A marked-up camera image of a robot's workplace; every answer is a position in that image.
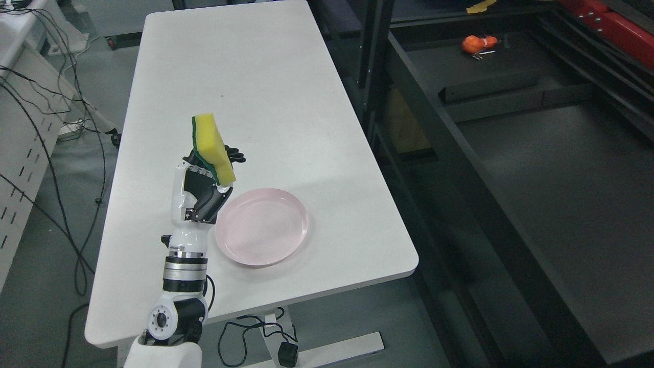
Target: sponge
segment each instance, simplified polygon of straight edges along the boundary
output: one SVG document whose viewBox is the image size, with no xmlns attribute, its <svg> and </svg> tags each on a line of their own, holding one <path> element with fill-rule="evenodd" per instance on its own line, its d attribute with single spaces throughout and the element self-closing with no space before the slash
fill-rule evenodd
<svg viewBox="0 0 654 368">
<path fill-rule="evenodd" d="M 196 115 L 193 124 L 193 151 L 213 174 L 218 185 L 230 185 L 236 181 L 232 163 L 225 151 L 213 114 Z"/>
</svg>

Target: gray floor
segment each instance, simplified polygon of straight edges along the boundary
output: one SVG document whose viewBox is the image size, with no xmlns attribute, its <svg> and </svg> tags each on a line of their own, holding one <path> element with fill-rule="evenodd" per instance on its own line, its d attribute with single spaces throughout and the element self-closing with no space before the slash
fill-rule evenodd
<svg viewBox="0 0 654 368">
<path fill-rule="evenodd" d="M 124 120 L 138 47 L 109 50 L 103 39 L 79 56 L 78 74 L 84 96 L 116 125 Z M 58 67 L 59 60 L 54 60 Z M 107 163 L 107 193 L 111 189 L 117 150 L 103 137 Z M 103 177 L 97 137 L 83 133 L 76 141 L 58 143 L 52 160 L 75 240 L 81 244 L 90 226 L 95 198 Z M 52 177 L 46 174 L 37 203 L 60 219 Z M 105 208 L 84 251 L 91 264 L 97 258 Z M 73 285 L 75 254 L 48 220 L 33 211 L 0 295 L 0 367 L 61 365 L 70 313 L 87 302 Z M 446 367 L 438 338 L 411 278 L 340 293 L 291 306 L 300 348 L 308 349 L 380 331 L 386 349 L 341 367 Z M 98 349 L 84 340 L 86 310 L 73 319 L 67 367 L 115 367 L 116 349 Z M 200 345 L 203 366 L 221 367 L 216 344 L 223 323 L 205 327 Z M 248 337 L 245 364 L 268 359 L 256 331 Z M 229 362 L 240 360 L 240 336 L 224 343 Z"/>
</svg>

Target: orange toy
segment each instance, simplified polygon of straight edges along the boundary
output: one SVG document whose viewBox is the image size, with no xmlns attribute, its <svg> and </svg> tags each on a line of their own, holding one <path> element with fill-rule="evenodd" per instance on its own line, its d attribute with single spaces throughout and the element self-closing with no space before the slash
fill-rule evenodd
<svg viewBox="0 0 654 368">
<path fill-rule="evenodd" d="M 486 38 L 480 39 L 477 36 L 471 35 L 467 36 L 461 47 L 463 51 L 468 54 L 475 54 L 476 52 L 482 51 L 484 48 L 491 48 L 497 43 L 497 38 L 493 36 L 488 36 Z"/>
</svg>

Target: cable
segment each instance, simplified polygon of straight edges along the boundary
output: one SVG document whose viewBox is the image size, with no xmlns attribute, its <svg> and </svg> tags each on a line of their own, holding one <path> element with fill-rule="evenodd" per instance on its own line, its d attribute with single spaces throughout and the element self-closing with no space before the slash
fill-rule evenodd
<svg viewBox="0 0 654 368">
<path fill-rule="evenodd" d="M 213 283 L 213 279 L 211 278 L 211 276 L 207 275 L 207 279 L 209 280 L 209 282 L 211 282 L 211 290 L 212 290 L 211 291 L 211 303 L 209 303 L 209 307 L 207 308 L 207 311 L 210 311 L 211 307 L 213 306 L 213 301 L 214 301 L 214 299 L 216 297 L 216 284 Z"/>
<path fill-rule="evenodd" d="M 61 96 L 66 97 L 67 100 L 70 100 L 70 101 L 79 101 L 79 102 L 81 102 L 81 103 L 82 103 L 82 106 L 83 106 L 83 108 L 84 108 L 84 116 L 86 116 L 87 114 L 89 115 L 89 117 L 90 117 L 90 119 L 91 119 L 91 122 L 92 122 L 92 124 L 93 124 L 93 126 L 94 126 L 94 131 L 96 132 L 96 135 L 97 135 L 97 138 L 98 138 L 98 142 L 99 142 L 99 144 L 100 144 L 100 149 L 101 149 L 101 152 L 102 152 L 102 161 L 103 161 L 103 181 L 102 181 L 102 187 L 101 187 L 101 190 L 100 190 L 100 195 L 99 195 L 99 197 L 96 198 L 96 200 L 95 200 L 96 203 L 97 203 L 97 206 L 96 206 L 96 209 L 95 209 L 94 220 L 93 220 L 93 222 L 92 222 L 92 224 L 91 224 L 91 227 L 90 227 L 90 229 L 89 229 L 89 231 L 88 231 L 87 237 L 86 237 L 86 239 L 85 239 L 85 241 L 84 241 L 84 243 L 83 243 L 83 245 L 82 245 L 82 248 L 81 248 L 80 252 L 78 253 L 78 259 L 77 259 L 77 262 L 76 262 L 76 265 L 75 265 L 75 275 L 74 275 L 74 277 L 75 277 L 75 288 L 76 288 L 77 293 L 78 293 L 80 296 L 83 296 L 83 295 L 86 294 L 86 288 L 87 288 L 86 271 L 85 271 L 84 268 L 82 267 L 82 275 L 83 275 L 83 277 L 84 277 L 84 287 L 83 287 L 83 290 L 82 290 L 82 291 L 80 290 L 80 288 L 79 288 L 79 286 L 78 286 L 77 274 L 78 274 L 78 269 L 79 269 L 79 267 L 82 266 L 82 263 L 86 263 L 87 266 L 88 266 L 88 263 L 86 262 L 86 260 L 84 260 L 84 262 L 82 262 L 82 259 L 80 259 L 80 257 L 82 256 L 82 253 L 81 253 L 81 252 L 83 252 L 84 249 L 86 248 L 86 245 L 88 244 L 88 240 L 90 239 L 90 235 L 91 235 L 91 233 L 92 233 L 92 231 L 93 231 L 93 228 L 95 227 L 95 224 L 96 224 L 96 222 L 97 222 L 97 215 L 98 215 L 98 213 L 99 213 L 100 203 L 102 203 L 102 199 L 103 199 L 103 197 L 104 197 L 105 184 L 106 184 L 106 180 L 107 180 L 107 166 L 106 166 L 106 158 L 105 158 L 104 146 L 102 145 L 102 140 L 101 140 L 101 138 L 100 138 L 99 131 L 97 130 L 97 124 L 95 123 L 95 120 L 94 120 L 94 118 L 93 118 L 93 115 L 92 115 L 92 114 L 90 113 L 90 111 L 89 111 L 89 107 L 91 107 L 91 108 L 94 108 L 94 107 L 92 107 L 92 106 L 89 105 L 86 101 L 84 101 L 84 96 L 82 95 L 82 91 L 81 91 L 80 86 L 79 86 L 79 79 L 78 79 L 77 68 L 76 68 L 76 60 L 73 60 L 73 57 L 72 57 L 72 55 L 71 55 L 70 48 L 69 48 L 69 46 L 68 46 L 68 36 L 67 36 L 67 34 L 65 34 L 65 32 L 64 32 L 63 35 L 62 35 L 62 33 L 61 33 L 61 29 L 60 29 L 59 26 L 55 23 L 53 15 L 50 14 L 47 10 L 43 10 L 43 9 L 24 9 L 24 10 L 18 10 L 18 11 L 17 11 L 17 10 L 9 10 L 9 9 L 5 9 L 5 10 L 3 10 L 2 12 L 3 12 L 3 13 L 6 13 L 6 14 L 16 14 L 16 15 L 18 15 L 18 14 L 25 14 L 25 13 L 27 13 L 27 12 L 35 13 L 35 14 L 39 14 L 41 17 L 43 17 L 45 20 L 47 20 L 47 21 L 52 25 L 52 27 L 54 28 L 54 31 L 57 33 L 57 35 L 59 36 L 59 38 L 58 38 L 58 39 L 55 38 L 55 37 L 53 36 L 52 32 L 51 32 L 51 31 L 49 30 L 49 28 L 47 27 L 47 25 L 45 24 L 44 20 L 41 19 L 39 16 L 36 16 L 36 18 L 38 19 L 38 21 L 39 21 L 39 22 L 40 22 L 40 23 L 45 27 L 46 32 L 49 34 L 49 36 L 50 36 L 53 40 L 55 40 L 55 43 L 57 44 L 57 46 L 58 46 L 61 50 L 65 50 L 65 51 L 66 51 L 66 53 L 63 55 L 65 61 L 64 61 L 64 63 L 63 63 L 63 64 L 61 65 L 61 67 L 60 67 L 59 75 L 58 75 L 58 79 L 57 79 L 57 84 L 58 84 L 58 89 L 59 89 L 59 92 L 58 92 L 58 93 L 57 93 L 57 92 L 54 92 L 54 91 L 51 91 L 50 89 L 41 86 L 38 82 L 36 82 L 36 81 L 34 81 L 33 79 L 30 79 L 30 78 L 28 78 L 28 77 L 26 77 L 26 76 L 24 76 L 24 75 L 22 75 L 22 74 L 20 74 L 20 73 L 18 73 L 18 72 L 16 72 L 16 71 L 12 70 L 11 68 L 2 67 L 2 69 L 10 70 L 10 71 L 12 71 L 13 73 L 15 73 L 16 75 L 18 75 L 19 77 L 23 77 L 24 79 L 29 80 L 30 83 L 32 83 L 32 82 L 37 83 L 41 88 L 43 88 L 43 89 L 45 89 L 45 90 L 48 90 L 48 91 L 50 91 L 50 92 L 52 92 L 52 93 L 56 93 L 56 94 L 59 94 L 59 95 L 61 95 Z M 60 45 L 60 44 L 58 43 L 58 40 L 61 40 L 61 42 L 63 43 L 63 46 Z M 79 97 L 78 100 L 73 99 L 73 98 L 68 98 L 67 96 L 65 96 L 65 94 L 64 94 L 63 91 L 61 90 L 61 76 L 62 76 L 62 73 L 63 73 L 63 68 L 64 68 L 64 66 L 65 66 L 66 63 L 67 63 L 67 61 L 66 61 L 66 56 L 68 56 L 68 58 L 70 59 L 71 67 L 73 68 L 73 75 L 74 75 L 74 78 L 75 78 L 75 85 L 74 85 L 74 88 L 75 88 L 75 90 L 76 90 L 77 96 Z M 31 117 L 29 116 L 29 113 L 27 113 L 27 111 L 24 109 L 24 107 L 22 107 L 22 108 L 23 108 L 23 110 L 26 112 L 26 115 L 28 116 L 28 118 L 30 118 L 30 120 L 31 120 Z M 49 157 L 49 155 L 47 154 L 47 150 L 46 150 L 46 156 L 48 157 L 48 161 L 50 162 L 50 167 L 51 167 L 51 172 L 52 172 L 52 174 L 53 174 L 53 177 L 55 177 L 55 175 L 54 175 L 54 169 L 52 168 L 51 161 L 50 161 L 50 157 Z M 60 202 L 60 209 L 61 209 L 61 211 L 62 211 L 62 216 L 63 216 L 63 218 L 64 218 L 64 226 L 65 226 L 65 228 L 66 228 L 66 231 L 67 231 L 69 237 L 71 237 L 71 236 L 70 236 L 71 232 L 70 232 L 70 229 L 69 229 L 68 224 L 67 224 L 67 218 L 66 218 L 66 216 L 65 216 L 65 210 L 63 209 L 63 204 L 61 203 L 61 198 L 60 198 L 60 194 L 59 194 L 60 192 L 59 192 L 59 190 L 58 190 L 58 185 L 57 185 L 56 180 L 55 180 L 55 186 L 56 186 L 56 188 L 55 188 L 55 189 L 56 189 L 56 192 L 57 192 L 57 194 L 58 194 L 58 200 L 59 200 L 59 202 Z"/>
<path fill-rule="evenodd" d="M 43 210 L 38 204 L 36 204 L 32 198 L 28 197 L 28 195 L 25 193 L 25 191 L 23 191 L 21 188 L 17 187 L 16 184 L 14 184 L 8 177 L 4 176 L 1 172 L 0 172 L 0 177 L 2 179 L 4 179 L 7 183 L 9 183 L 9 185 L 11 185 L 14 189 L 16 189 L 23 196 L 23 198 L 27 199 L 29 201 L 29 203 L 32 204 L 32 206 L 34 206 L 39 212 L 41 212 L 45 217 L 47 217 L 54 224 L 54 226 L 57 227 L 57 229 L 59 229 L 59 231 L 61 231 L 61 233 L 71 243 L 71 246 L 73 247 L 73 251 L 75 251 L 75 254 L 77 254 L 79 257 L 81 257 L 82 261 L 84 262 L 84 264 L 86 265 L 88 270 L 92 274 L 95 274 L 95 270 L 91 267 L 91 265 L 89 265 L 87 260 L 82 256 L 80 250 L 77 249 L 77 246 L 73 242 L 73 238 L 71 238 L 71 236 L 66 233 L 66 231 L 61 227 L 61 225 L 59 225 L 59 223 L 54 218 L 52 218 L 52 216 L 48 215 L 48 213 L 45 212 L 45 210 Z"/>
<path fill-rule="evenodd" d="M 283 317 L 284 314 L 285 314 L 284 308 L 277 307 L 277 309 L 281 310 L 281 312 L 282 312 L 282 314 L 279 316 L 279 318 Z M 274 325 L 274 326 L 277 326 L 279 328 L 279 330 L 278 331 L 273 331 L 270 334 L 266 334 L 266 329 L 264 328 L 262 330 L 264 337 L 270 337 L 270 336 L 272 336 L 272 335 L 274 335 L 276 333 L 279 333 L 279 334 L 282 335 L 282 337 L 284 338 L 284 340 L 286 342 L 288 342 L 289 339 L 293 340 L 294 342 L 298 341 L 298 338 L 297 338 L 298 334 L 296 332 L 295 325 L 293 325 L 293 336 L 291 336 L 288 333 L 284 332 L 284 328 L 279 323 L 264 322 L 261 318 L 259 318 L 257 316 L 253 316 L 251 314 L 248 314 L 246 316 L 240 316 L 240 317 L 237 317 L 236 319 L 237 320 L 242 320 L 242 319 L 245 319 L 245 318 L 254 318 L 258 322 L 253 324 L 253 325 L 242 325 L 240 323 L 235 323 L 235 322 L 231 322 L 231 321 L 227 322 L 227 323 L 225 323 L 225 327 L 223 327 L 222 332 L 220 333 L 220 337 L 218 338 L 218 346 L 217 346 L 217 348 L 218 348 L 218 357 L 220 358 L 220 362 L 223 365 L 227 366 L 227 367 L 240 367 L 245 362 L 245 360 L 247 359 L 247 343 L 245 342 L 245 334 L 247 333 L 247 331 L 250 331 L 251 329 L 264 328 L 266 326 Z M 225 361 L 225 359 L 223 358 L 223 356 L 222 356 L 222 352 L 220 351 L 220 344 L 222 343 L 222 338 L 224 337 L 225 332 L 227 331 L 227 328 L 229 326 L 231 326 L 231 325 L 243 328 L 243 332 L 241 333 L 241 340 L 243 341 L 243 359 L 241 359 L 241 361 L 239 363 L 236 363 L 236 364 L 227 363 Z"/>
<path fill-rule="evenodd" d="M 99 130 L 97 129 L 97 124 L 95 123 L 95 119 L 93 118 L 93 115 L 92 115 L 91 112 L 89 111 L 89 107 L 91 107 L 92 109 L 95 109 L 95 108 L 94 108 L 93 106 L 89 105 L 89 104 L 84 100 L 84 96 L 83 96 L 83 94 L 82 94 L 82 91 L 81 91 L 81 89 L 80 89 L 80 85 L 79 85 L 79 78 L 78 78 L 78 75 L 77 75 L 77 58 L 75 58 L 75 60 L 73 59 L 72 52 L 71 52 L 71 50 L 70 50 L 70 48 L 69 48 L 69 39 L 68 39 L 68 34 L 66 34 L 66 32 L 63 32 L 63 34 L 62 34 L 62 30 L 61 30 L 61 28 L 56 24 L 56 22 L 54 21 L 54 17 L 53 17 L 53 15 L 52 15 L 51 13 L 49 13 L 47 10 L 44 10 L 44 9 L 24 9 L 24 10 L 22 10 L 22 11 L 20 11 L 20 10 L 19 10 L 19 11 L 16 11 L 16 10 L 5 10 L 5 11 L 3 11 L 3 12 L 8 13 L 8 14 L 25 14 L 25 13 L 28 13 L 28 12 L 29 12 L 29 13 L 35 13 L 35 14 L 38 14 L 38 15 L 40 15 L 41 17 L 43 17 L 45 20 L 47 20 L 47 21 L 52 25 L 52 27 L 54 28 L 54 31 L 55 31 L 55 32 L 57 33 L 57 35 L 59 36 L 58 38 L 54 37 L 54 35 L 53 35 L 52 32 L 48 29 L 48 27 L 47 27 L 47 25 L 45 24 L 45 22 L 44 22 L 41 18 L 39 18 L 38 16 L 36 16 L 36 18 L 39 20 L 39 22 L 44 26 L 44 28 L 45 28 L 46 32 L 49 34 L 50 38 L 54 40 L 54 42 L 57 44 L 57 46 L 60 48 L 60 50 L 65 50 L 65 53 L 63 54 L 63 56 L 64 56 L 64 60 L 65 60 L 65 61 L 64 61 L 64 63 L 61 65 L 61 67 L 60 67 L 60 69 L 59 69 L 59 75 L 58 75 L 58 79 L 57 79 L 57 85 L 58 85 L 58 88 L 59 88 L 59 91 L 60 91 L 59 94 L 61 94 L 62 96 L 64 95 L 63 91 L 61 90 L 61 77 L 62 77 L 62 74 L 63 74 L 63 72 L 64 72 L 64 67 L 65 67 L 65 65 L 66 65 L 66 63 L 67 63 L 67 61 L 66 61 L 66 56 L 67 56 L 67 58 L 69 59 L 69 61 L 70 61 L 70 63 L 71 63 L 70 67 L 73 69 L 74 88 L 75 88 L 75 90 L 76 90 L 76 92 L 77 92 L 77 96 L 79 97 L 79 100 L 75 100 L 75 101 L 79 101 L 79 102 L 82 103 L 82 106 L 83 106 L 83 108 L 84 108 L 84 117 L 86 117 L 87 114 L 88 114 L 88 116 L 90 117 L 90 120 L 91 120 L 91 122 L 92 122 L 92 124 L 93 124 L 93 127 L 94 127 L 94 129 L 93 129 L 92 131 L 94 131 L 94 132 L 96 133 L 96 136 L 97 136 L 98 142 L 99 142 L 99 144 L 100 144 L 100 150 L 101 150 L 101 153 L 102 153 L 102 163 L 103 163 L 103 180 L 102 180 L 102 186 L 101 186 L 100 194 L 99 194 L 99 196 L 98 196 L 98 197 L 96 198 L 96 200 L 95 200 L 97 206 L 96 206 L 96 209 L 95 209 L 94 220 L 93 220 L 92 223 L 91 223 L 91 227 L 89 228 L 89 231 L 88 231 L 88 234 L 87 234 L 87 236 L 86 236 L 86 239 L 84 240 L 84 243 L 83 243 L 83 245 L 82 245 L 82 247 L 81 247 L 81 252 L 83 252 L 84 249 L 86 248 L 87 244 L 88 244 L 88 240 L 90 239 L 91 233 L 92 233 L 92 231 L 93 231 L 93 229 L 94 229 L 94 227 L 95 227 L 95 224 L 96 224 L 96 222 L 97 222 L 97 215 L 98 215 L 98 213 L 99 213 L 100 204 L 102 203 L 102 199 L 103 199 L 104 194 L 105 194 L 105 185 L 106 185 L 106 181 L 107 181 L 107 162 L 106 162 L 106 156 L 105 156 L 104 146 L 102 145 L 102 140 L 101 140 L 101 137 L 100 137 L 100 132 L 99 132 Z M 76 287 L 76 291 L 77 291 L 77 293 L 78 293 L 80 296 L 83 296 L 83 295 L 86 294 L 86 272 L 84 271 L 84 268 L 83 268 L 83 267 L 82 267 L 82 274 L 83 274 L 83 276 L 84 276 L 84 288 L 83 288 L 83 291 L 80 291 L 80 290 L 79 290 L 79 287 L 78 287 L 78 284 L 77 284 L 77 273 L 78 273 L 78 268 L 81 266 L 81 264 L 82 264 L 82 263 L 80 262 L 80 259 L 78 258 L 78 260 L 77 260 L 77 262 L 76 262 L 76 264 L 75 264 L 75 287 Z"/>
<path fill-rule="evenodd" d="M 626 54 L 623 50 L 618 48 L 616 45 L 612 43 L 607 43 L 607 42 L 600 42 L 599 40 L 592 39 L 588 35 L 588 31 L 583 32 L 580 28 L 573 26 L 573 23 L 569 18 L 564 17 L 563 15 L 554 12 L 553 13 L 559 20 L 564 22 L 568 27 L 572 28 L 576 33 L 578 33 L 580 36 L 584 37 L 584 39 L 587 39 L 591 44 L 594 46 L 603 49 L 606 52 L 610 52 L 614 56 L 622 59 L 624 62 L 628 62 L 631 66 L 637 67 L 641 72 L 648 74 L 649 77 L 654 77 L 654 71 L 650 70 L 647 68 L 642 62 L 639 62 L 638 60 L 634 59 L 633 56 Z"/>
<path fill-rule="evenodd" d="M 61 368 L 66 367 L 66 359 L 68 358 L 68 350 L 71 347 L 71 332 L 73 330 L 73 317 L 75 317 L 75 314 L 79 312 L 80 310 L 88 307 L 88 303 L 84 303 L 80 306 L 78 306 L 68 317 L 68 332 L 66 333 L 66 347 L 63 349 L 63 359 L 61 360 Z"/>
<path fill-rule="evenodd" d="M 76 65 L 76 66 L 77 66 L 77 58 L 78 58 L 81 54 L 84 54 L 85 52 L 87 52 L 88 49 L 91 48 L 91 44 L 93 43 L 93 41 L 97 40 L 98 38 L 100 38 L 100 36 L 97 36 L 96 38 L 92 39 L 91 41 L 88 41 L 88 44 L 86 45 L 86 48 L 85 48 L 84 50 L 78 52 L 77 54 L 75 54 L 75 65 Z M 70 66 L 67 66 L 66 69 L 63 70 L 63 72 L 65 73 L 68 69 L 71 69 L 72 67 L 73 67 L 72 64 L 71 64 Z"/>
<path fill-rule="evenodd" d="M 180 336 L 177 340 L 173 341 L 173 343 L 170 344 L 170 346 L 174 346 L 176 343 L 180 342 L 180 340 L 182 340 L 183 338 L 184 338 L 184 335 Z"/>
<path fill-rule="evenodd" d="M 41 97 L 43 97 L 43 99 L 45 100 L 45 102 L 48 104 L 48 110 L 53 111 L 52 106 L 50 105 L 50 99 L 47 98 L 44 94 L 42 94 L 41 91 L 37 90 L 37 88 L 34 87 L 34 83 L 33 83 L 33 82 L 29 82 L 29 86 L 32 87 L 32 90 L 33 90 L 34 92 L 36 92 L 38 95 L 40 95 Z M 72 111 L 72 110 L 70 109 L 70 105 L 68 105 L 68 103 L 66 103 L 66 106 L 68 107 L 68 111 Z"/>
<path fill-rule="evenodd" d="M 14 93 L 15 93 L 15 94 L 16 94 L 16 95 L 17 95 L 21 100 L 23 100 L 23 101 L 29 103 L 30 105 L 34 106 L 37 110 L 39 110 L 39 112 L 40 112 L 41 114 L 43 114 L 43 115 L 55 115 L 55 116 L 57 116 L 57 118 L 61 121 L 62 124 L 65 124 L 65 122 L 63 121 L 63 119 L 59 116 L 59 114 L 70 113 L 70 112 L 71 112 L 70 109 L 68 109 L 68 110 L 64 110 L 64 111 L 53 111 L 52 106 L 50 106 L 50 101 L 46 98 L 46 101 L 48 102 L 48 109 L 51 111 L 51 113 L 46 113 L 46 112 L 44 112 L 43 110 L 41 110 L 41 108 L 40 108 L 36 103 L 33 103 L 32 101 L 29 101 L 28 99 L 24 98 L 24 97 L 23 97 L 23 96 L 18 92 L 18 90 L 16 89 L 16 87 L 12 86 L 11 83 L 9 83 L 9 81 L 8 81 L 6 78 L 4 78 L 4 77 L 0 77 L 0 79 L 2 79 L 2 80 L 4 81 L 3 84 L 5 84 L 5 85 L 11 87 L 11 89 L 14 91 Z"/>
<path fill-rule="evenodd" d="M 559 19 L 563 24 L 565 24 L 565 25 L 568 27 L 568 29 L 571 29 L 573 32 L 575 32 L 577 35 L 579 35 L 581 38 L 583 38 L 584 41 L 586 41 L 586 42 L 590 43 L 591 45 L 595 46 L 595 48 L 596 48 L 596 50 L 597 50 L 598 52 L 600 52 L 602 55 L 604 55 L 605 57 L 607 57 L 607 59 L 610 60 L 611 62 L 613 62 L 614 65 L 616 65 L 617 67 L 619 67 L 620 69 L 622 69 L 622 71 L 623 71 L 624 73 L 626 73 L 629 77 L 631 77 L 631 81 L 632 81 L 633 83 L 635 83 L 635 84 L 639 84 L 639 87 L 646 89 L 650 94 L 654 94 L 654 88 L 652 88 L 652 87 L 651 87 L 647 82 L 645 82 L 643 79 L 641 79 L 641 78 L 640 78 L 639 76 L 637 76 L 635 73 L 633 73 L 633 72 L 632 72 L 632 71 L 631 71 L 627 66 L 625 66 L 625 65 L 622 64 L 620 61 L 618 61 L 618 60 L 616 60 L 616 59 L 614 58 L 614 56 L 618 56 L 618 55 L 616 55 L 616 52 L 615 52 L 616 50 L 614 50 L 614 49 L 612 49 L 612 48 L 608 48 L 608 47 L 606 47 L 605 45 L 603 45 L 602 43 L 600 43 L 599 41 L 596 41 L 596 40 L 590 38 L 588 35 L 584 34 L 584 32 L 583 32 L 581 29 L 579 29 L 575 24 L 573 24 L 573 23 L 571 23 L 569 20 L 565 19 L 564 16 L 562 16 L 562 15 L 556 13 L 556 12 L 554 13 L 554 15 L 555 15 L 555 16 L 556 16 L 556 17 L 557 17 L 557 18 L 558 18 L 558 19 Z M 547 22 L 545 19 L 541 18 L 541 17 L 539 17 L 538 20 L 539 20 L 541 23 L 546 23 L 546 24 L 548 24 L 548 22 Z M 619 57 L 620 57 L 624 62 L 627 62 L 627 60 L 624 59 L 624 57 L 623 57 L 622 55 L 620 55 Z M 648 70 L 647 68 L 642 68 L 642 69 L 648 71 L 648 72 L 651 74 L 651 71 Z"/>
<path fill-rule="evenodd" d="M 97 131 L 97 130 L 95 130 L 95 129 L 89 129 L 89 128 L 87 128 L 84 124 L 81 125 L 81 128 L 84 129 L 84 130 L 88 130 L 89 132 L 93 132 L 93 133 L 101 133 L 101 132 L 99 132 L 99 131 Z"/>
<path fill-rule="evenodd" d="M 64 226 L 64 228 L 66 229 L 66 233 L 67 233 L 69 236 L 71 236 L 71 230 L 70 230 L 70 228 L 68 227 L 68 220 L 67 220 L 67 218 L 66 218 L 66 212 L 65 212 L 65 210 L 64 210 L 64 208 L 63 208 L 63 202 L 61 201 L 61 194 L 60 194 L 60 191 L 59 191 L 59 183 L 57 182 L 57 175 L 56 175 L 55 172 L 54 172 L 54 167 L 53 167 L 53 165 L 52 165 L 52 160 L 50 159 L 50 155 L 48 154 L 48 149 L 47 149 L 47 147 L 45 146 L 45 142 L 44 142 L 44 140 L 43 140 L 43 137 L 41 136 L 41 132 L 40 132 L 39 129 L 37 128 L 36 123 L 34 123 L 34 120 L 32 119 L 32 116 L 27 112 L 27 109 L 25 108 L 25 106 L 23 105 L 23 103 L 22 103 L 22 102 L 21 102 L 21 101 L 16 97 L 16 95 L 14 95 L 13 92 L 11 92 L 11 91 L 9 90 L 9 88 L 7 88 L 5 85 L 0 84 L 0 87 L 2 87 L 2 89 L 4 89 L 5 91 L 7 91 L 7 93 L 9 94 L 9 96 L 11 96 L 11 97 L 14 99 L 14 101 L 16 101 L 16 103 L 17 103 L 17 104 L 20 106 L 20 108 L 23 110 L 23 113 L 25 113 L 25 116 L 27 117 L 27 119 L 29 119 L 29 122 L 32 124 L 32 127 L 34 127 L 34 131 L 36 131 L 36 133 L 37 133 L 37 137 L 38 137 L 38 139 L 39 139 L 39 143 L 41 143 L 41 147 L 43 148 L 43 152 L 45 152 L 45 156 L 46 156 L 47 159 L 48 159 L 48 167 L 50 168 L 50 173 L 52 174 L 52 181 L 54 182 L 54 188 L 55 188 L 55 191 L 56 191 L 56 194 L 57 194 L 57 201 L 59 202 L 59 208 L 60 208 L 60 210 L 61 210 L 61 215 L 62 215 L 62 217 L 63 217 L 63 226 Z"/>
</svg>

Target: black shelf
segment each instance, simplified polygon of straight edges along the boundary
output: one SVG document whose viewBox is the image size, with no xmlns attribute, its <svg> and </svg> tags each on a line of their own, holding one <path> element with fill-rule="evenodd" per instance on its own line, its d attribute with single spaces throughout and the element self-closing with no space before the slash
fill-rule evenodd
<svg viewBox="0 0 654 368">
<path fill-rule="evenodd" d="M 536 15 L 391 25 L 388 74 L 562 360 L 650 354 L 654 145 L 531 36 Z M 475 60 L 475 33 L 509 48 Z M 469 94 L 446 103 L 454 87 Z"/>
</svg>

